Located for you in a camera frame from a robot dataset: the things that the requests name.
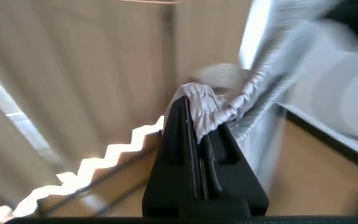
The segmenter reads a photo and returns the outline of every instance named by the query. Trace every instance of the curtain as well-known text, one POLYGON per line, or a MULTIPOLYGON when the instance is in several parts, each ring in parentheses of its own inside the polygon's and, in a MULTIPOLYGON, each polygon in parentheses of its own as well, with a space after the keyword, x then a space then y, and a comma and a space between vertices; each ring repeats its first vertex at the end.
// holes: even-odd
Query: curtain
POLYGON ((0 0, 0 210, 129 144, 195 70, 238 63, 249 6, 0 0))

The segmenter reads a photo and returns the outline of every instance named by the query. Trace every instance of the sunlight on floor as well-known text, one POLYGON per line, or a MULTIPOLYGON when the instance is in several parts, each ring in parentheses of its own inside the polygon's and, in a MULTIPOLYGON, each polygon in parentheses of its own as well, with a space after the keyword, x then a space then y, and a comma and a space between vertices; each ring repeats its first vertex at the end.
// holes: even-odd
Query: sunlight on floor
MULTIPOLYGON (((18 204, 12 212, 13 217, 23 217, 34 213, 37 209, 37 200, 48 197, 49 195, 68 195, 88 186, 92 181, 93 173, 96 169, 114 167, 117 164, 121 152, 134 152, 142 149, 146 135, 157 132, 163 128, 164 117, 161 116, 155 125, 145 125, 132 130, 130 144, 112 144, 106 149, 104 159, 89 158, 83 159, 78 169, 77 175, 72 172, 57 174, 63 183, 61 186, 48 185, 35 189, 31 194, 18 204)), ((12 209, 8 206, 0 207, 0 222, 6 220, 12 209)))

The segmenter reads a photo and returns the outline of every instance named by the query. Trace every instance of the brown floor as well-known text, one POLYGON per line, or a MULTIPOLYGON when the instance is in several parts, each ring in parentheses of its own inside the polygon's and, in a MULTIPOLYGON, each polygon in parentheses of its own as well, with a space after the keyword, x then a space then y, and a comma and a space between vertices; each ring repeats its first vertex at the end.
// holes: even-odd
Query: brown floor
MULTIPOLYGON (((151 170, 155 153, 153 151, 123 169, 122 173, 104 180, 59 208, 52 216, 141 217, 145 189, 142 183, 151 170), (124 200, 118 200, 117 192, 126 189, 134 191, 124 200), (113 201, 113 207, 98 213, 113 201)), ((358 166, 295 124, 287 122, 269 197, 267 215, 354 214, 358 210, 358 166)))

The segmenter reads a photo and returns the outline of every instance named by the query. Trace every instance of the black baseboard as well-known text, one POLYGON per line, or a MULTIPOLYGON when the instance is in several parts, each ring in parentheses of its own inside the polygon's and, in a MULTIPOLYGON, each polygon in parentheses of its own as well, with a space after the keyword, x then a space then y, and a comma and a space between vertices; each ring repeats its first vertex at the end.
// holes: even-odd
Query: black baseboard
POLYGON ((353 150, 351 147, 343 144, 342 142, 334 139, 329 134, 300 118, 295 113, 287 110, 287 120, 295 123, 297 126, 301 127, 305 131, 309 132, 314 137, 318 138, 323 143, 327 144, 330 148, 334 149, 336 152, 340 153, 350 161, 358 165, 358 152, 353 150))

